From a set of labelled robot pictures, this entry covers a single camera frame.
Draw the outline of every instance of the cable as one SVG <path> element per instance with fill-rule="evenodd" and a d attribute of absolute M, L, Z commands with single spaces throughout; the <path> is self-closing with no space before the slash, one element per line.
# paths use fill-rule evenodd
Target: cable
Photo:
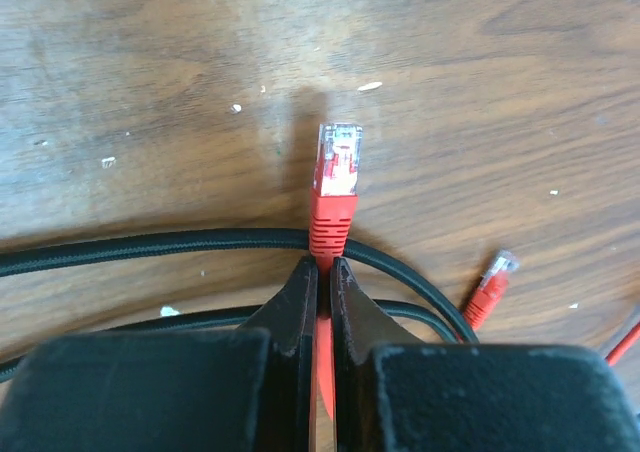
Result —
<path fill-rule="evenodd" d="M 407 302 L 398 302 L 396 300 L 374 299 L 374 302 L 392 317 L 417 320 L 431 327 L 443 341 L 452 344 L 458 343 L 456 334 L 453 333 L 444 320 L 436 314 L 429 312 L 424 307 Z"/>
<path fill-rule="evenodd" d="M 440 317 L 416 304 L 398 302 L 396 300 L 378 300 L 374 302 L 387 314 L 393 317 L 404 317 L 417 320 L 433 328 L 445 342 L 457 342 L 456 336 Z M 206 310 L 173 317 L 144 320 L 132 324 L 120 325 L 104 329 L 101 332 L 164 332 L 178 330 L 209 329 L 240 325 L 258 311 L 261 305 L 247 305 L 229 309 Z M 0 363 L 0 383 L 11 380 L 24 356 L 16 357 Z"/>
<path fill-rule="evenodd" d="M 308 231 L 301 229 L 205 229 L 147 234 L 5 253 L 0 255 L 0 277 L 181 252 L 246 248 L 308 250 L 308 247 Z M 462 340 L 478 342 L 458 309 L 408 265 L 355 240 L 347 241 L 344 255 L 403 282 L 442 314 Z"/>
<path fill-rule="evenodd" d="M 482 327 L 509 287 L 509 276 L 520 263 L 508 250 L 500 250 L 482 274 L 482 279 L 465 305 L 462 316 L 473 330 Z"/>
<path fill-rule="evenodd" d="M 627 335 L 616 345 L 606 357 L 609 365 L 615 365 L 629 348 L 640 339 L 640 322 L 638 322 Z"/>

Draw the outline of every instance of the wooden surface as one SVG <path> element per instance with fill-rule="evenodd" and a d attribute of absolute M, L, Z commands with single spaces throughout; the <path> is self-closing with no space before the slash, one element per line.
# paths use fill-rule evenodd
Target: wooden surface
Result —
<path fill-rule="evenodd" d="M 521 258 L 481 339 L 598 348 L 640 302 L 640 0 L 0 0 L 0 17 L 3 250 L 304 227 L 318 123 L 355 121 L 356 238 L 455 303 L 497 247 Z M 261 303 L 298 255 L 2 279 L 0 348 Z M 640 346 L 616 367 L 636 406 L 638 370 Z M 330 436 L 322 418 L 320 450 Z"/>

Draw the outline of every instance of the white debris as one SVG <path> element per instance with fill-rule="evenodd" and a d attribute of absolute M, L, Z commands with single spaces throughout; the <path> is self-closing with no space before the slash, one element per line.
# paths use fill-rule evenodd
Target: white debris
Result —
<path fill-rule="evenodd" d="M 382 85 L 382 82 L 369 82 L 368 84 L 361 85 L 358 87 L 358 92 L 366 92 L 367 90 L 377 89 Z"/>
<path fill-rule="evenodd" d="M 116 163 L 115 157 L 105 157 L 102 159 L 102 168 L 108 169 L 109 167 L 113 167 Z"/>
<path fill-rule="evenodd" d="M 160 309 L 160 317 L 173 317 L 174 315 L 180 315 L 180 311 L 169 305 L 165 305 Z"/>

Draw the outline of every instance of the red connector boot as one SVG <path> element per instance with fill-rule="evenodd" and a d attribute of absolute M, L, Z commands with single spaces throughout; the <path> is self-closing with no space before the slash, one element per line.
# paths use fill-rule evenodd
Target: red connector boot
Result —
<path fill-rule="evenodd" d="M 353 124 L 323 124 L 311 189 L 309 251 L 321 280 L 328 282 L 333 260 L 344 252 L 358 196 L 358 163 L 362 128 Z M 316 321 L 316 375 L 329 417 L 335 410 L 333 332 L 331 315 L 320 310 Z"/>
<path fill-rule="evenodd" d="M 509 286 L 509 275 L 519 265 L 511 252 L 507 250 L 498 252 L 464 309 L 464 318 L 473 330 L 478 330 L 498 305 Z"/>

